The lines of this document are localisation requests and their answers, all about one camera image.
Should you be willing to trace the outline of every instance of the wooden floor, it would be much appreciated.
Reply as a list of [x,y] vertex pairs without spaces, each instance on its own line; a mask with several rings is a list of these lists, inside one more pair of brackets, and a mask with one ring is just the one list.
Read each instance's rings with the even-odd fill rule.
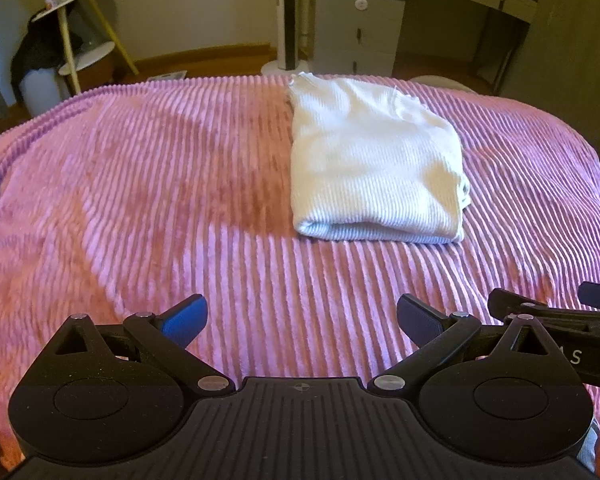
[[[203,59],[189,62],[177,58],[165,59],[164,62],[152,60],[152,62],[144,64],[140,62],[140,75],[127,75],[122,82],[125,84],[142,82],[154,75],[180,70],[186,70],[188,78],[258,75],[262,66],[273,59],[275,59],[274,52],[261,49],[253,55],[222,57],[220,59]],[[431,56],[398,55],[394,67],[395,78],[408,80],[420,75],[448,77],[468,86],[478,94],[491,94],[491,89],[487,83],[480,78],[468,75],[467,63]],[[8,116],[0,120],[0,134],[28,119],[29,115],[23,107],[11,107]]]

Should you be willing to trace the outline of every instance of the metal screw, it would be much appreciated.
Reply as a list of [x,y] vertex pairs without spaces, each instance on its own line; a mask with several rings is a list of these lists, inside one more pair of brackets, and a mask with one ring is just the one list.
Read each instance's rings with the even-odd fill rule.
[[381,390],[394,392],[404,388],[404,379],[397,375],[381,375],[374,379],[374,384]]
[[200,389],[208,392],[219,392],[224,390],[229,385],[229,381],[226,377],[219,375],[208,375],[198,381]]

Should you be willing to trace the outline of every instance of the ribbed fleece blanket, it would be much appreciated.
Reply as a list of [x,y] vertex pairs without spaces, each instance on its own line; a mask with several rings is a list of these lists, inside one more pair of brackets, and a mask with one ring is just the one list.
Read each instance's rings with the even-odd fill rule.
[[101,88],[0,138],[5,466],[20,460],[9,396],[74,312],[116,323],[199,292],[210,317],[190,350],[232,378],[366,381],[413,350],[395,319],[404,292],[487,322],[497,286],[580,308],[580,282],[600,282],[592,148],[517,102],[366,80],[417,96],[458,132],[473,201],[461,244],[300,237],[286,78]]

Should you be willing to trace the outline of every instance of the folded white sweater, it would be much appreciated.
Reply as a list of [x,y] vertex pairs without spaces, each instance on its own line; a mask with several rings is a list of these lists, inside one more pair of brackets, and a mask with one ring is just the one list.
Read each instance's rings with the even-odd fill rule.
[[325,240],[462,241],[471,203],[453,126],[387,86],[295,76],[294,226]]

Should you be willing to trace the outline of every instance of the purple fabric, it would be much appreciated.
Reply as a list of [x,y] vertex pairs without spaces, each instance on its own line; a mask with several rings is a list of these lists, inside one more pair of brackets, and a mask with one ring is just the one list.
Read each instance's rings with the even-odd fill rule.
[[579,134],[517,102],[366,80],[458,131],[473,200],[461,244],[299,237],[284,78],[102,88],[0,138],[3,465],[20,461],[9,396],[74,312],[116,323],[199,292],[210,319],[190,350],[236,380],[366,381],[413,351],[402,293],[486,322],[495,287],[582,308],[580,282],[600,282],[600,165]]

